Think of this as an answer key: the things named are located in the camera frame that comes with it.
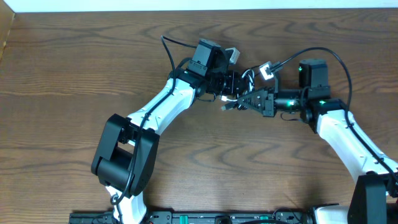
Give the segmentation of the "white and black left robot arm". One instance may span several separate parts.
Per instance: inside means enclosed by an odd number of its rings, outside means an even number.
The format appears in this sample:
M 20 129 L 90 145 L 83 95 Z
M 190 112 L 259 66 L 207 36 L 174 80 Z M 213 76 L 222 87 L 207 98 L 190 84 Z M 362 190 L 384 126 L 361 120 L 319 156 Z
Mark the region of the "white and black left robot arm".
M 147 208 L 143 191 L 154 170 L 160 135 L 184 110 L 205 93 L 236 95 L 247 81 L 229 69 L 238 49 L 202 39 L 192 57 L 172 67 L 163 89 L 138 111 L 112 115 L 105 123 L 91 172 L 110 193 L 113 223 L 140 223 Z

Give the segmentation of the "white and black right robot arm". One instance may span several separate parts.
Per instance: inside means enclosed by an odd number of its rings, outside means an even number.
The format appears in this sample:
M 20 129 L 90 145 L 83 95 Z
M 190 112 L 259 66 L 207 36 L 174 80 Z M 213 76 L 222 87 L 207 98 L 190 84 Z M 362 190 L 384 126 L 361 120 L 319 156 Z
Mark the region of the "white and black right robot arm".
M 238 103 L 273 117 L 298 112 L 300 120 L 324 139 L 351 174 L 355 189 L 349 206 L 313 207 L 305 223 L 397 223 L 397 162 L 386 156 L 359 127 L 348 105 L 331 97 L 325 60 L 299 63 L 299 89 L 283 90 L 279 83 L 246 93 Z

